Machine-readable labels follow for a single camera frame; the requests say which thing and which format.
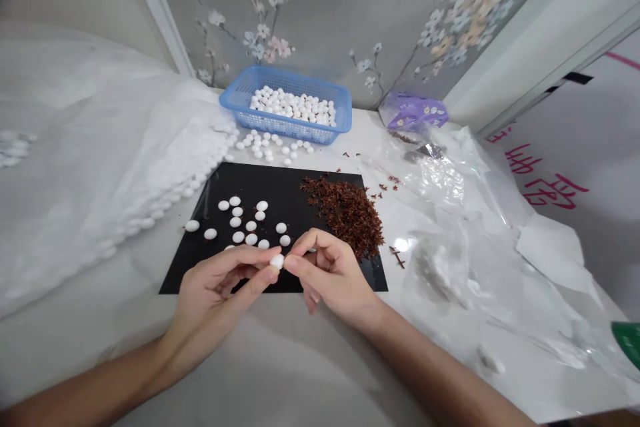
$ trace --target blue plastic basket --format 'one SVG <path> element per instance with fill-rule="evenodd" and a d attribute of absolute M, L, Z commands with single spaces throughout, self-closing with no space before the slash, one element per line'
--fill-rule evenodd
<path fill-rule="evenodd" d="M 249 108 L 251 97 L 265 85 L 281 88 L 294 95 L 312 95 L 320 100 L 333 100 L 335 127 L 291 119 L 275 113 Z M 268 131 L 285 137 L 329 145 L 340 133 L 351 130 L 351 94 L 340 85 L 303 77 L 295 73 L 254 65 L 243 70 L 220 95 L 220 104 L 233 112 L 244 128 Z"/>

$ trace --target table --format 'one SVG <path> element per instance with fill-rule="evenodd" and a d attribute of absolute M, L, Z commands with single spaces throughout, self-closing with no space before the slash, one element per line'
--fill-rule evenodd
<path fill-rule="evenodd" d="M 360 173 L 344 151 L 372 152 L 386 138 L 378 115 L 355 110 L 353 129 L 293 167 Z M 261 163 L 243 154 L 237 161 Z M 172 207 L 152 230 L 119 253 L 0 322 L 4 405 L 154 338 L 167 327 L 174 296 L 159 286 L 197 195 Z M 389 245 L 409 230 L 428 230 L 425 212 L 378 201 Z M 381 256 L 389 292 L 404 312 L 402 270 L 388 248 Z M 622 313 L 606 296 L 614 318 Z M 506 366 L 489 381 L 536 422 L 622 408 L 631 400 L 597 368 L 576 370 L 511 334 L 489 328 L 486 343 Z M 321 306 L 309 317 L 300 294 L 263 295 L 223 345 L 194 373 L 139 407 L 118 425 L 308 426 L 425 425 L 407 389 L 358 333 Z"/>

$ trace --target black mat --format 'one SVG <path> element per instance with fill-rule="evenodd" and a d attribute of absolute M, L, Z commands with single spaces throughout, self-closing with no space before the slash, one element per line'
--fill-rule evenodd
<path fill-rule="evenodd" d="M 182 277 L 188 269 L 201 260 L 222 252 L 226 246 L 234 245 L 231 240 L 233 232 L 242 230 L 247 234 L 245 224 L 249 220 L 255 220 L 255 205 L 261 200 L 266 200 L 269 208 L 264 222 L 257 222 L 256 234 L 258 240 L 269 240 L 272 247 L 280 244 L 281 236 L 275 231 L 279 222 L 287 224 L 287 235 L 291 237 L 291 245 L 312 227 L 330 232 L 324 220 L 318 217 L 318 206 L 309 205 L 307 194 L 300 190 L 304 177 L 318 179 L 321 176 L 326 177 L 325 172 L 240 163 L 220 165 L 209 178 L 191 216 L 200 222 L 200 228 L 196 232 L 185 232 L 160 288 L 160 294 L 177 294 Z M 332 172 L 326 178 L 329 181 L 347 181 L 362 189 L 365 187 L 361 175 Z M 243 223 L 238 228 L 229 225 L 229 220 L 233 217 L 232 207 L 227 211 L 218 209 L 218 202 L 229 200 L 234 195 L 240 197 L 240 206 L 245 211 Z M 208 228 L 217 230 L 218 235 L 214 240 L 207 241 L 203 237 L 204 231 Z M 290 249 L 291 246 L 283 248 L 282 253 L 287 255 Z M 388 291 L 380 256 L 364 259 L 360 268 L 371 288 L 376 292 Z M 283 270 L 278 282 L 269 286 L 266 292 L 302 292 L 302 286 L 297 277 Z"/>

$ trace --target pink line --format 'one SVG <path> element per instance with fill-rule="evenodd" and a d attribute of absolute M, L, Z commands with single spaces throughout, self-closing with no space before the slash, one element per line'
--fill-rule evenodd
<path fill-rule="evenodd" d="M 624 63 L 625 65 L 630 66 L 631 68 L 635 68 L 636 70 L 640 70 L 640 63 L 636 63 L 633 60 L 630 60 L 622 55 L 618 55 L 617 53 L 606 52 L 606 56 L 611 57 L 614 60 L 618 60 L 619 62 Z"/>

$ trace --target purple container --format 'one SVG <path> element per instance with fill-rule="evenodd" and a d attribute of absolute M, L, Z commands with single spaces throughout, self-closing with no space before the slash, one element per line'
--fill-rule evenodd
<path fill-rule="evenodd" d="M 420 133 L 426 125 L 441 127 L 449 120 L 447 108 L 441 101 L 404 91 L 390 92 L 378 112 L 390 130 Z"/>

